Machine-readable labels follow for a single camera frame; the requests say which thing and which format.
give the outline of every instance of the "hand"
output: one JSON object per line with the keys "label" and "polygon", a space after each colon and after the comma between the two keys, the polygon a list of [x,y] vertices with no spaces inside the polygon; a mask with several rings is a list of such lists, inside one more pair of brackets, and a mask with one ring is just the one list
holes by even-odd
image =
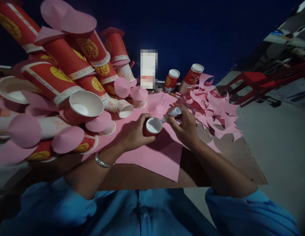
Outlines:
{"label": "hand", "polygon": [[178,139],[185,146],[191,149],[191,147],[199,140],[196,133],[195,115],[190,113],[189,110],[184,105],[176,105],[169,108],[167,114],[176,107],[180,108],[182,112],[180,118],[182,124],[178,125],[177,121],[172,116],[167,116],[168,117],[167,123],[170,124]]}
{"label": "hand", "polygon": [[151,117],[153,117],[151,114],[141,114],[132,129],[121,138],[119,144],[123,147],[124,152],[137,149],[156,139],[155,136],[145,137],[143,135],[144,122]]}

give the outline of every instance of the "sleeve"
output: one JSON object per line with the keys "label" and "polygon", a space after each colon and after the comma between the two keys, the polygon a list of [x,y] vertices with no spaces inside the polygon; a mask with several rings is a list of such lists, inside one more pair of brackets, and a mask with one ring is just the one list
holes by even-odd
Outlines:
{"label": "sleeve", "polygon": [[215,195],[210,188],[205,200],[222,235],[301,235],[285,209],[257,190],[245,198]]}
{"label": "sleeve", "polygon": [[53,184],[30,186],[20,198],[21,210],[16,218],[28,218],[60,227],[75,227],[85,223],[96,212],[94,200],[76,193],[62,177]]}

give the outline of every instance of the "dark blue wall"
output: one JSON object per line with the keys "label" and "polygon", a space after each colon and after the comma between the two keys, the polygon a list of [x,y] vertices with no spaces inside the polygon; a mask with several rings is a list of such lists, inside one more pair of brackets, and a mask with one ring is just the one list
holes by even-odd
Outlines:
{"label": "dark blue wall", "polygon": [[[39,25],[42,1],[25,0],[24,10]],[[290,15],[298,0],[259,1],[97,1],[68,0],[77,10],[98,20],[97,31],[107,27],[125,31],[124,42],[132,60],[140,49],[158,50],[157,79],[169,69],[182,79],[193,63],[215,75],[215,84]],[[13,65],[27,55],[0,25],[0,64]]]}

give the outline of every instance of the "person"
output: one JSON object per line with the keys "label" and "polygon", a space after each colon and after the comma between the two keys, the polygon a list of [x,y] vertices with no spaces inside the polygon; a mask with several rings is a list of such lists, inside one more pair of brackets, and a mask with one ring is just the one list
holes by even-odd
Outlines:
{"label": "person", "polygon": [[210,178],[205,199],[216,228],[183,189],[97,192],[119,156],[156,139],[143,136],[151,115],[142,114],[126,136],[95,158],[52,184],[30,186],[17,216],[2,222],[0,235],[300,235],[286,210],[198,138],[195,116],[185,106],[168,112],[175,107],[182,111],[182,123],[173,117],[168,123]]}

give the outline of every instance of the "person's left hand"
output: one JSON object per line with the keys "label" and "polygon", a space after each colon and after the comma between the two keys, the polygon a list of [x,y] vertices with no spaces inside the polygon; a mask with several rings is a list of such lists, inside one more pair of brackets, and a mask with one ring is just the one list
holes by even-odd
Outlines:
{"label": "person's left hand", "polygon": [[151,114],[141,114],[132,129],[119,140],[118,144],[123,147],[125,152],[149,144],[156,139],[155,136],[145,137],[143,135],[144,122],[151,117],[153,117]]}

